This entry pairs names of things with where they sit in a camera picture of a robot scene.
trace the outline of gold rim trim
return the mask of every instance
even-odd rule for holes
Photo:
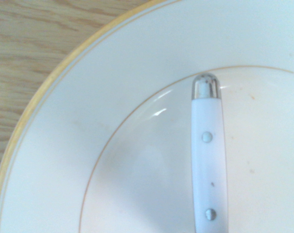
[[[94,33],[91,37],[89,37],[86,41],[80,44],[74,51],[72,51],[47,77],[44,83],[39,87],[35,95],[32,97],[30,102],[28,103],[26,109],[24,110],[23,114],[21,115],[12,136],[7,144],[5,149],[1,164],[0,164],[0,196],[3,189],[4,180],[6,177],[6,173],[12,159],[12,155],[16,149],[18,141],[22,136],[23,131],[26,128],[26,125],[34,113],[36,107],[39,105],[41,100],[43,99],[44,95],[47,93],[48,89],[52,86],[55,80],[59,77],[59,75],[83,52],[87,47],[89,47],[93,42],[99,39],[101,36],[106,34],[111,29],[115,28],[119,24],[123,23],[125,20],[129,19],[130,17],[151,8],[157,4],[163,3],[166,0],[151,0],[146,2],[145,4],[138,6],[132,10],[129,10],[125,14],[117,17],[113,21],[109,22],[101,29],[99,29],[96,33]]]

